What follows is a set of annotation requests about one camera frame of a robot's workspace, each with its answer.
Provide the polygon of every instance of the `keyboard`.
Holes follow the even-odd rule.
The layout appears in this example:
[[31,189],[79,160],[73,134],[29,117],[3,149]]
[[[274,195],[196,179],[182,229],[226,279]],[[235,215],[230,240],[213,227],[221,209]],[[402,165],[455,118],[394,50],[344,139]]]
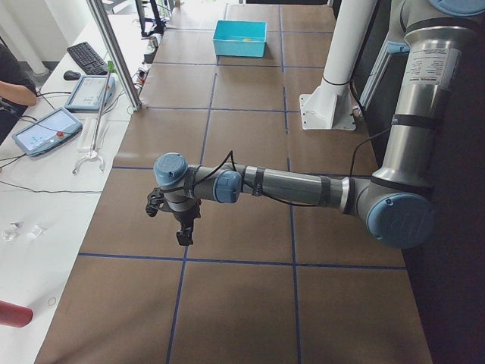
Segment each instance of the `keyboard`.
[[86,74],[107,74],[108,66],[89,45],[82,42],[67,48],[67,52]]

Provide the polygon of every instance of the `white table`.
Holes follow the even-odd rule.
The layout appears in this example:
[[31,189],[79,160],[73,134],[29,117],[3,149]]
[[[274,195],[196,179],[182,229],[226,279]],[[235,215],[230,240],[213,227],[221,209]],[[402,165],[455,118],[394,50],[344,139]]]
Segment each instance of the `white table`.
[[[130,73],[134,74],[142,66],[146,48],[146,42],[139,38],[139,29],[133,24],[136,17],[113,16],[111,19]],[[102,57],[106,57],[105,46],[94,23],[86,26],[75,43],[83,41],[88,41]],[[42,93],[71,91],[76,82],[63,79],[67,70],[80,70],[69,55],[62,58],[42,87]],[[114,97],[108,104],[121,91],[117,83]],[[55,108],[67,100],[67,96],[46,97]],[[25,115],[40,118],[50,111],[52,107],[47,101],[38,98],[38,104],[28,108]],[[102,119],[99,153],[105,159],[104,172],[100,172],[99,162],[86,162],[78,175],[72,174],[76,161],[84,154],[78,151],[80,136],[76,136],[43,156],[23,157],[3,168],[0,180],[34,190],[102,191],[131,113],[129,100],[123,95],[117,107]],[[76,116],[82,122],[87,117],[95,117],[94,114]],[[27,122],[19,121],[11,135],[27,125]],[[21,150],[8,136],[0,146],[0,158],[20,154]],[[0,184],[0,231],[11,228],[11,223],[22,223],[16,239],[6,241],[0,237],[0,300],[34,311],[33,320],[24,328],[0,325],[0,362],[27,364],[35,360],[99,196],[99,193],[32,193]],[[38,237],[31,234],[35,225],[45,229]]]

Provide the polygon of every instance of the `screen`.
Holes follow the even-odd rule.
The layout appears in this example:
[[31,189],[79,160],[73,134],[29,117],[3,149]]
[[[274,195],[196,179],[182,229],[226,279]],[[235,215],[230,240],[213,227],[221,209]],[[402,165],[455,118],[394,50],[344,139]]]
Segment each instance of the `screen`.
[[17,138],[30,152],[41,146],[46,140],[57,139],[56,133],[58,131],[66,130],[72,125],[75,125],[74,120],[60,110],[19,133]]
[[70,104],[75,106],[99,106],[106,77],[85,77]]

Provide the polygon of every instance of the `blue plastic bin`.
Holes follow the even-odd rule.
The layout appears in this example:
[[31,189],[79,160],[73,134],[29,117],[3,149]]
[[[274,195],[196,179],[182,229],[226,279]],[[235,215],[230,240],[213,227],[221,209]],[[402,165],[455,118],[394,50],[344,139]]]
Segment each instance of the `blue plastic bin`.
[[219,20],[212,40],[216,55],[262,57],[266,45],[266,23]]

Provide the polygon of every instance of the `brown floor tile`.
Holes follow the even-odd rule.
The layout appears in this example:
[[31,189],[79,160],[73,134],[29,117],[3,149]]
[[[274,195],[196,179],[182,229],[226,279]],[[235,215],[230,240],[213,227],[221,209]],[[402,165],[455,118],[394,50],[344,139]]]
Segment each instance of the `brown floor tile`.
[[[354,148],[368,138],[357,122],[355,131],[303,130],[300,113],[288,114],[288,153],[291,170],[299,173],[348,174]],[[354,174],[370,175],[377,169],[371,143],[358,150]]]
[[187,263],[171,364],[295,363],[291,267]]
[[300,111],[300,95],[312,94],[320,86],[324,75],[322,68],[285,68],[283,74],[286,109]]
[[284,113],[212,111],[203,164],[219,165],[230,150],[238,163],[287,171]]
[[181,265],[79,256],[36,363],[165,362]]
[[281,68],[218,67],[212,107],[283,111]]
[[299,268],[302,363],[430,363],[406,271]]
[[283,32],[333,32],[335,16],[327,5],[283,5]]
[[404,266],[401,250],[374,239],[358,218],[334,209],[294,209],[298,263]]
[[332,34],[284,33],[283,62],[285,66],[324,67]]
[[200,163],[208,110],[143,108],[131,117],[117,167],[152,167],[162,154],[177,152],[190,164]]
[[146,197],[156,186],[151,170],[111,170],[80,251],[182,257],[175,218],[166,212],[154,218],[145,213]]
[[292,262],[289,208],[240,195],[236,204],[202,202],[190,258]]
[[281,35],[268,33],[264,56],[256,57],[219,57],[219,64],[238,64],[248,66],[281,66]]
[[280,31],[278,5],[234,4],[227,9],[227,20],[264,21],[268,32]]
[[140,98],[144,106],[208,108],[215,66],[153,64]]
[[154,62],[215,64],[213,31],[167,29]]
[[224,19],[226,4],[215,2],[177,2],[179,4],[172,10],[169,28],[179,29],[215,29],[217,21]]

